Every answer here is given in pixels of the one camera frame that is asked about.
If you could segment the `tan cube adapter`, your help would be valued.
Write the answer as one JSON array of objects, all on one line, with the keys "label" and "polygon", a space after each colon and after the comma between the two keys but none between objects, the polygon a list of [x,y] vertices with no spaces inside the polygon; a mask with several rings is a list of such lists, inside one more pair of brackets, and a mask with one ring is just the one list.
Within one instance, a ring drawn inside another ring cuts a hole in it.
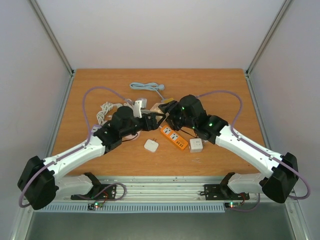
[{"label": "tan cube adapter", "polygon": [[155,103],[151,108],[150,111],[158,114],[163,114],[162,110],[159,108],[161,105],[161,102]]}]

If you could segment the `blue power strip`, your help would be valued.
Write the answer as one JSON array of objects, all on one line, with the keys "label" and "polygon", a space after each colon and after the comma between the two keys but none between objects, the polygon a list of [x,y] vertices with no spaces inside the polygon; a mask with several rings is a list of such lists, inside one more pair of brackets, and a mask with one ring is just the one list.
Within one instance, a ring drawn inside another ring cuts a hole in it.
[{"label": "blue power strip", "polygon": [[155,82],[149,82],[149,83],[132,82],[129,84],[129,87],[132,90],[146,90],[146,91],[156,92],[162,100],[165,99],[163,95],[160,93],[160,91],[163,91],[165,89],[164,84],[157,84]]}]

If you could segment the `yellow cube socket adapter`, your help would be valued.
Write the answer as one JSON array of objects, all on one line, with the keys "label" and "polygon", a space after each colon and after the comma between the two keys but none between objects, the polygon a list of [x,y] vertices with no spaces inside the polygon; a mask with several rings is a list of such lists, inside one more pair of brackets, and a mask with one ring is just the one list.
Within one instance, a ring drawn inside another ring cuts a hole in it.
[{"label": "yellow cube socket adapter", "polygon": [[163,99],[161,102],[162,103],[169,103],[169,102],[171,102],[171,101],[173,101],[174,99],[173,98],[165,98],[165,99]]}]

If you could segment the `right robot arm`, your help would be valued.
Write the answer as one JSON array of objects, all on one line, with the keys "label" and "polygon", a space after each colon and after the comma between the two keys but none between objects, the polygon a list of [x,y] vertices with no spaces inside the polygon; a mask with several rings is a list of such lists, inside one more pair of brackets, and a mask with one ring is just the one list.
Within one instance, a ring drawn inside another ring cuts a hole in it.
[{"label": "right robot arm", "polygon": [[241,157],[259,172],[228,173],[220,183],[221,194],[230,199],[236,194],[264,194],[276,203],[284,203],[299,180],[297,158],[271,151],[236,131],[227,121],[207,114],[201,101],[187,95],[180,101],[160,104],[168,125],[176,131],[192,129],[202,140],[225,148]]}]

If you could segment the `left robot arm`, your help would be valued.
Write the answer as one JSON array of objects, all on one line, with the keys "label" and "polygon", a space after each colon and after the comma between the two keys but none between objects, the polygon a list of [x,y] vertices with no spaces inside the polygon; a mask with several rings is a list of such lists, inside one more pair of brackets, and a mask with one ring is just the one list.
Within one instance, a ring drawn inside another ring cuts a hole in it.
[{"label": "left robot arm", "polygon": [[51,157],[30,158],[17,183],[21,190],[19,206],[25,207],[23,199],[34,210],[42,209],[55,198],[85,195],[89,199],[96,199],[101,193],[101,187],[93,182],[93,178],[87,175],[66,175],[82,164],[114,150],[122,144],[124,137],[139,131],[157,130],[165,118],[165,114],[157,112],[135,117],[130,107],[122,106],[103,126],[89,130],[84,142]]}]

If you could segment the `white flat plug adapter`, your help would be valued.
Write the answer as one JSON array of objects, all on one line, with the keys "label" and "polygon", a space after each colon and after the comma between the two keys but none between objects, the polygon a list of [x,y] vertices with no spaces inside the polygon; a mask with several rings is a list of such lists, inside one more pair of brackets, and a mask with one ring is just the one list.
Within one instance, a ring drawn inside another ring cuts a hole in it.
[{"label": "white flat plug adapter", "polygon": [[144,144],[144,149],[151,153],[155,153],[158,147],[159,147],[159,143],[153,139],[147,139]]}]

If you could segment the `orange power strip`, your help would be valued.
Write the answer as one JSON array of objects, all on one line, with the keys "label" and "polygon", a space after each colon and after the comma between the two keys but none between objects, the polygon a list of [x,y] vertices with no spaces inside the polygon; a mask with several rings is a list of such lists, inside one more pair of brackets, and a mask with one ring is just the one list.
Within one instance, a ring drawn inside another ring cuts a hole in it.
[{"label": "orange power strip", "polygon": [[168,125],[161,126],[160,132],[178,149],[184,150],[188,146],[188,142]]}]

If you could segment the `pink round power strip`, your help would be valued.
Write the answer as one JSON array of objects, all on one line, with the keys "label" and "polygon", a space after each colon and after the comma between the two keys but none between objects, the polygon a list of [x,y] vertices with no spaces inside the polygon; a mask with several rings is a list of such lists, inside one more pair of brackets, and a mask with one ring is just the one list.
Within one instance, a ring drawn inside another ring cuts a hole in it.
[{"label": "pink round power strip", "polygon": [[123,141],[131,141],[131,140],[134,140],[138,137],[138,135],[130,135],[130,136],[127,136],[123,139]]}]

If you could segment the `white cube socket adapter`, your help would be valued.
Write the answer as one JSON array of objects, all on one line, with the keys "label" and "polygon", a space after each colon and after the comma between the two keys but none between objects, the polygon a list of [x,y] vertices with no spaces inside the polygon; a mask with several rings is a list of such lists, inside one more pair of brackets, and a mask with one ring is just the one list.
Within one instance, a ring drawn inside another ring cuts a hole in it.
[{"label": "white cube socket adapter", "polygon": [[200,153],[203,150],[203,140],[200,138],[192,138],[189,140],[189,152]]}]

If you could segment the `purple power strip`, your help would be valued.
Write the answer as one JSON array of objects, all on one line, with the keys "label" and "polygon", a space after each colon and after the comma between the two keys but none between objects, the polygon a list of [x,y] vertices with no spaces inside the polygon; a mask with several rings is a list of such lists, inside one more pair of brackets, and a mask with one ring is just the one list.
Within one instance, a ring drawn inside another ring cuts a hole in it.
[{"label": "purple power strip", "polygon": [[95,125],[95,126],[92,127],[91,132],[95,133],[99,128],[100,128],[99,126]]}]

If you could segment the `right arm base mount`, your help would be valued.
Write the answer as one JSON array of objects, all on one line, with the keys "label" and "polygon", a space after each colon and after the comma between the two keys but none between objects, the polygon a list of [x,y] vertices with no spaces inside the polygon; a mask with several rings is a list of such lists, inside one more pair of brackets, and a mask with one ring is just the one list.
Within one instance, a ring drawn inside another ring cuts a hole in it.
[{"label": "right arm base mount", "polygon": [[250,199],[250,195],[248,193],[234,193],[228,186],[221,186],[220,184],[205,184],[203,186],[203,191],[200,191],[199,195],[205,196],[207,201],[240,201]]}]

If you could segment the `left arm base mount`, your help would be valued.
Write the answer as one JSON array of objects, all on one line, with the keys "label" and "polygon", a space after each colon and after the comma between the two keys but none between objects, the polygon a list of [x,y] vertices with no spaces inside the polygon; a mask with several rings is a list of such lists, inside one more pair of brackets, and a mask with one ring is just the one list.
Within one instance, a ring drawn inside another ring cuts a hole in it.
[{"label": "left arm base mount", "polygon": [[115,200],[117,193],[117,185],[116,184],[102,184],[97,192],[93,192],[92,190],[85,194],[79,195],[75,194],[70,197],[71,200]]}]

